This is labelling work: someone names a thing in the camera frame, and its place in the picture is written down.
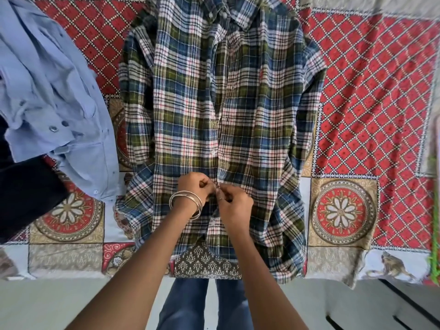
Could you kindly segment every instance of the plaid shirt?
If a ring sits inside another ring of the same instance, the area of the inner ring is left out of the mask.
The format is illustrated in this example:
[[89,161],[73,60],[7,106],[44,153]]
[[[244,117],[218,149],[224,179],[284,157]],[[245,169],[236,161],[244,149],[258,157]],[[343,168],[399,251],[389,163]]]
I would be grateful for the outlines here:
[[[150,0],[119,69],[135,176],[116,207],[138,245],[169,212],[179,177],[198,171],[244,188],[254,199],[250,234],[272,275],[297,275],[305,260],[299,177],[325,69],[279,0]],[[214,197],[173,258],[199,238],[236,261]]]

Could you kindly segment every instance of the jeans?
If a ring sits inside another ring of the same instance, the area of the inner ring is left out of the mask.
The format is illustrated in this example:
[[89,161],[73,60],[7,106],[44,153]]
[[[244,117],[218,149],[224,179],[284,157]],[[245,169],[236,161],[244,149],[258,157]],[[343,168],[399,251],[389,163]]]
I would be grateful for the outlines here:
[[[203,330],[208,279],[177,278],[159,314],[157,330]],[[243,281],[216,280],[217,330],[253,330]]]

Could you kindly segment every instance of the shirt sleeve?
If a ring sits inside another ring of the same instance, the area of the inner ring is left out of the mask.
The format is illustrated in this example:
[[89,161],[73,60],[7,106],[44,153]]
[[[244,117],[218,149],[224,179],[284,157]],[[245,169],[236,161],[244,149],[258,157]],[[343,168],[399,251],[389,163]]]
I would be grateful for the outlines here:
[[146,9],[133,21],[119,63],[127,153],[134,166],[154,157],[153,60],[157,18]]
[[313,132],[320,106],[327,66],[318,45],[305,37],[303,52],[303,93],[298,105],[295,127],[292,133],[290,157],[293,167],[300,175],[304,162],[310,154]]

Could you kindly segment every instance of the bedsheet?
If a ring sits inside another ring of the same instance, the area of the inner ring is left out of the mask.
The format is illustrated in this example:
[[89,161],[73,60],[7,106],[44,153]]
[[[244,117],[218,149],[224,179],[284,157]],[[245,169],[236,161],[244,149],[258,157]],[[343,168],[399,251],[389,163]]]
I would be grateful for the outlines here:
[[[117,68],[143,0],[33,0],[81,49],[107,101],[121,179],[131,177]],[[329,69],[313,148],[301,178],[306,278],[396,277],[421,283],[432,246],[434,119],[440,111],[437,0],[283,0],[320,45]],[[82,193],[1,246],[10,278],[111,276],[132,255],[133,236],[111,206]],[[177,277],[239,278],[237,265],[203,242],[170,264]]]

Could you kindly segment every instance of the bangle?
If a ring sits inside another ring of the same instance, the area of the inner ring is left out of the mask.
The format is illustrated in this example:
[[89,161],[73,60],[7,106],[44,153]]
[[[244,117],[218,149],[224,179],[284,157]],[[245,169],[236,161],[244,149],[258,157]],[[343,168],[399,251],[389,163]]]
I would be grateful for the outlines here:
[[171,197],[169,198],[168,204],[169,204],[170,209],[173,208],[173,199],[175,197],[190,198],[195,203],[195,205],[197,205],[197,214],[190,217],[191,221],[196,220],[200,217],[200,215],[201,215],[201,199],[198,195],[196,195],[195,193],[190,192],[190,191],[177,191],[174,194],[172,194]]

